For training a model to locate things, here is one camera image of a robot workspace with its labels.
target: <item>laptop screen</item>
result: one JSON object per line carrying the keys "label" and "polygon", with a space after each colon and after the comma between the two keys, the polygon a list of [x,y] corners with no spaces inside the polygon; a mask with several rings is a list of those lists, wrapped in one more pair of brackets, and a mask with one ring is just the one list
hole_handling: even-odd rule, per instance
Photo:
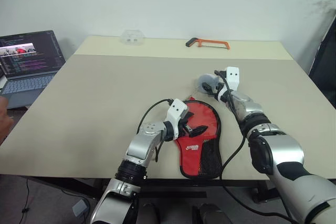
{"label": "laptop screen", "polygon": [[0,37],[0,62],[10,78],[57,71],[65,59],[50,30]]}

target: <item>laptop keyboard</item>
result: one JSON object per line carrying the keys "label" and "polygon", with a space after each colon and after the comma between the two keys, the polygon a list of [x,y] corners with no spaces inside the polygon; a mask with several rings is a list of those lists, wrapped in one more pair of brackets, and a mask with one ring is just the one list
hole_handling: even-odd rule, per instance
{"label": "laptop keyboard", "polygon": [[34,89],[44,89],[53,77],[54,75],[9,81],[5,86],[2,94],[17,93]]}

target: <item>beige table surface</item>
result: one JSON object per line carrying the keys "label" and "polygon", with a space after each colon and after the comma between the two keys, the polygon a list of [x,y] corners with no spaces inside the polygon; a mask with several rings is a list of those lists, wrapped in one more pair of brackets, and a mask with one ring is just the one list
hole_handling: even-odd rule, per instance
{"label": "beige table surface", "polygon": [[[335,109],[280,43],[232,41],[230,51],[186,48],[184,43],[146,39],[141,46],[127,46],[117,38],[87,38],[0,147],[0,174],[113,177],[147,108],[160,99],[190,94],[220,114],[225,160],[239,145],[240,131],[226,108],[195,92],[195,81],[214,69],[237,66],[239,91],[297,139],[306,169],[336,178]],[[163,104],[153,110],[148,120],[164,119],[167,108]],[[164,143],[148,176],[184,178],[175,143]],[[253,169],[246,144],[224,178],[267,177]]]}

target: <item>person's hand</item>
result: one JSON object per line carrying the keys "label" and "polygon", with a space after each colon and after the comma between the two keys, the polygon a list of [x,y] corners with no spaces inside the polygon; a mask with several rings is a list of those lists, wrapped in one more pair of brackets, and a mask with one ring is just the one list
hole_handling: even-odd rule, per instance
{"label": "person's hand", "polygon": [[0,145],[3,143],[5,137],[9,133],[14,121],[7,115],[8,100],[0,97]]}

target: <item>laptop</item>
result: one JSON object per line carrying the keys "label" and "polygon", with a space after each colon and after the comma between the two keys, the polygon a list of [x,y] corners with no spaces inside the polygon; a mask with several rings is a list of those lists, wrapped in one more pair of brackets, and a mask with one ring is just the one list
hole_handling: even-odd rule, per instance
{"label": "laptop", "polygon": [[0,37],[0,64],[7,82],[0,95],[8,109],[29,106],[64,65],[52,30]]}

